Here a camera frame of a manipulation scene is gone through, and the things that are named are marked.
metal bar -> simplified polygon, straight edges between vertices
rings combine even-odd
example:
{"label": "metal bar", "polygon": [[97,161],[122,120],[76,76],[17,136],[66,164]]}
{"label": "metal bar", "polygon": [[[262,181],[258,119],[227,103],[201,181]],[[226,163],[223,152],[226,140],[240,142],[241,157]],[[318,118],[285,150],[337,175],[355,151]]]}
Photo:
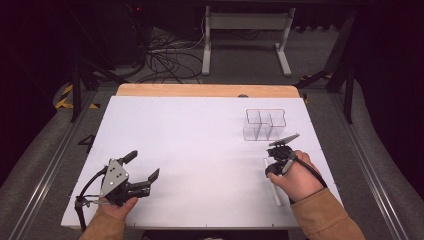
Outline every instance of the metal bar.
{"label": "metal bar", "polygon": [[389,228],[393,239],[409,239],[389,199],[389,196],[386,193],[385,188],[381,184],[380,179],[374,171],[374,168],[372,167],[371,162],[365,153],[361,142],[359,141],[355,126],[353,124],[349,124],[345,119],[341,99],[337,96],[337,94],[329,94],[329,96],[333,106],[336,108],[340,120],[343,122],[345,130],[349,134],[353,146],[355,147],[355,154],[359,159],[359,166],[364,173],[365,179],[368,182],[371,192],[374,195],[375,201],[380,208],[380,211],[384,220],[386,221],[387,227]]}
{"label": "metal bar", "polygon": [[12,234],[9,237],[9,240],[20,240],[24,239],[25,235],[28,232],[29,227],[32,224],[38,210],[43,203],[56,174],[59,171],[60,166],[65,158],[66,152],[68,150],[69,144],[78,129],[81,120],[84,117],[85,112],[89,109],[90,103],[94,99],[96,92],[90,92],[84,98],[84,104],[81,113],[76,118],[75,122],[71,122],[68,129],[66,130],[65,136],[60,142],[59,147],[57,148],[52,160],[50,161],[49,166],[46,168],[43,177],[35,188],[30,200],[28,201],[25,210],[23,211],[21,217],[19,218],[15,228],[12,231]]}

metal stand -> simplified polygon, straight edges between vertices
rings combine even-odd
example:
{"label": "metal stand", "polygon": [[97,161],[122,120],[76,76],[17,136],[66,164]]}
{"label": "metal stand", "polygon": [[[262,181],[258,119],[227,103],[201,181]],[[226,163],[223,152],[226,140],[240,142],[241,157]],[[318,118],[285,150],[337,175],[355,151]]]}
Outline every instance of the metal stand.
{"label": "metal stand", "polygon": [[128,83],[128,81],[111,73],[98,64],[87,60],[79,59],[72,68],[72,84],[73,84],[73,113],[71,122],[74,122],[81,112],[81,81],[88,91],[96,91],[99,83],[93,75],[93,72],[99,72],[104,76],[114,80],[118,84]]}
{"label": "metal stand", "polygon": [[293,22],[295,9],[288,13],[255,14],[255,13],[215,13],[206,6],[205,13],[205,48],[203,51],[202,74],[208,75],[211,61],[211,29],[258,29],[258,30],[283,30],[279,43],[275,43],[275,50],[280,60],[281,68],[286,77],[291,76],[291,70],[284,54],[284,47]]}
{"label": "metal stand", "polygon": [[324,66],[324,70],[312,75],[311,77],[303,76],[304,81],[295,84],[294,86],[298,89],[304,88],[309,84],[327,76],[329,73],[334,73],[331,77],[326,89],[329,93],[336,93],[340,90],[344,81],[346,83],[345,101],[344,101],[344,113],[349,123],[352,123],[351,110],[352,110],[352,96],[353,96],[353,59],[346,59],[344,56],[344,50],[347,41],[349,40],[349,34],[355,20],[357,9],[352,9],[346,18],[343,27],[340,29],[337,40],[331,50],[330,56]]}

white metal frame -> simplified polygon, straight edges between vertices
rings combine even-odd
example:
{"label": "white metal frame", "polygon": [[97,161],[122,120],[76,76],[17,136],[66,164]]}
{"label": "white metal frame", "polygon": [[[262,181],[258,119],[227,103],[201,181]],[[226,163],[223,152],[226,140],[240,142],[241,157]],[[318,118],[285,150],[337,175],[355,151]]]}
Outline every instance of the white metal frame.
{"label": "white metal frame", "polygon": [[211,29],[258,29],[283,30],[279,43],[275,43],[275,50],[280,59],[281,68],[286,77],[291,76],[291,70],[284,54],[290,27],[293,22],[295,8],[288,13],[256,14],[256,13],[215,13],[206,6],[205,13],[205,48],[203,52],[202,74],[208,75],[211,62]]}

human hand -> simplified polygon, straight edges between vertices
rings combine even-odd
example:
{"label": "human hand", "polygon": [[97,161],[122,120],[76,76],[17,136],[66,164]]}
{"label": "human hand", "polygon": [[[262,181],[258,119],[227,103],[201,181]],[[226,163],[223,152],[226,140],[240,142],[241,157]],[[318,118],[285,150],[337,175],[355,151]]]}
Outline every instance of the human hand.
{"label": "human hand", "polygon": [[[107,199],[101,198],[100,201],[107,202]],[[130,213],[137,202],[138,198],[132,197],[122,207],[113,204],[99,204],[99,210],[118,220],[125,221],[128,213]]]}
{"label": "human hand", "polygon": [[[319,173],[307,153],[299,150],[296,150],[295,153],[300,160]],[[311,196],[324,188],[318,179],[297,161],[293,162],[290,169],[283,176],[277,176],[271,172],[267,176],[273,184],[282,188],[289,198],[295,202]]]}

wooden table edge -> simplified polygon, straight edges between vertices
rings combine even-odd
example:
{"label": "wooden table edge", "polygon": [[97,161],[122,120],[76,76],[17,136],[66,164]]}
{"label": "wooden table edge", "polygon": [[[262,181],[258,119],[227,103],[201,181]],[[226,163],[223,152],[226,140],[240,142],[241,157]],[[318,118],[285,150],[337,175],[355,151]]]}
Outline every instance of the wooden table edge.
{"label": "wooden table edge", "polygon": [[116,96],[299,98],[294,86],[222,84],[121,84]]}

